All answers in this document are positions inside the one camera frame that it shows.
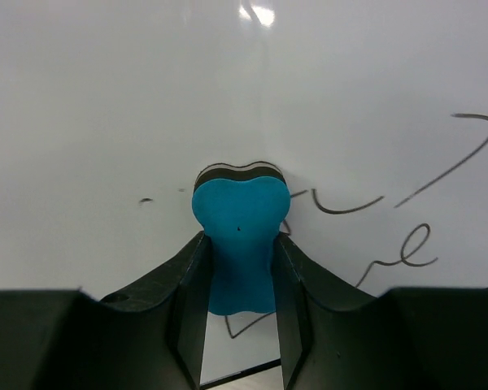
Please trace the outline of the white whiteboard black frame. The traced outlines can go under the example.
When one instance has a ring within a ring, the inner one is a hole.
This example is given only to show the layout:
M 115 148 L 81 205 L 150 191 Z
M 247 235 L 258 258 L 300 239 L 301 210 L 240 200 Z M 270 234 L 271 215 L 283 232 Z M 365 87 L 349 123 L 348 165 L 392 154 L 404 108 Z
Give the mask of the white whiteboard black frame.
M 0 1 L 0 290 L 103 299 L 205 235 L 200 171 L 255 161 L 353 287 L 488 288 L 488 1 Z M 287 389 L 277 309 L 209 301 L 197 389 Z

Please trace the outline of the blue whiteboard eraser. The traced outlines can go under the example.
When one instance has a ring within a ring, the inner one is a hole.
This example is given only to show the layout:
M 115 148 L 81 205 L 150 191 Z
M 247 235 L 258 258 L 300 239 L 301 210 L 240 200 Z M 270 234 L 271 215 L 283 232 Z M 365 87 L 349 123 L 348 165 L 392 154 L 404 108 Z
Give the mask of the blue whiteboard eraser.
M 210 312 L 274 312 L 273 246 L 290 209 L 281 170 L 265 161 L 214 163 L 199 172 L 191 206 L 212 245 Z

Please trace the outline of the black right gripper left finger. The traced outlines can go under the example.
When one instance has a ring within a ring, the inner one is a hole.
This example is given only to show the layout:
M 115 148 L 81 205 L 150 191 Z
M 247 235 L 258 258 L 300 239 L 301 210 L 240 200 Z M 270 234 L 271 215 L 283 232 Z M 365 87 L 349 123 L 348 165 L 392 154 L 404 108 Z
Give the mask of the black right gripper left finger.
M 0 290 L 0 389 L 197 389 L 211 286 L 202 233 L 95 300 L 80 290 Z

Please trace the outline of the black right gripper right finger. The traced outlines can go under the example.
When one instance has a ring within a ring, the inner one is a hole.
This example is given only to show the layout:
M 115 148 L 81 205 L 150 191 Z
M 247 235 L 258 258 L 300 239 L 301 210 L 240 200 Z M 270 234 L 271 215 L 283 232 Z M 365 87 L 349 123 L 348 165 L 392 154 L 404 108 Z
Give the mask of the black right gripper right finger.
M 287 235 L 272 277 L 287 389 L 488 389 L 488 288 L 363 292 Z

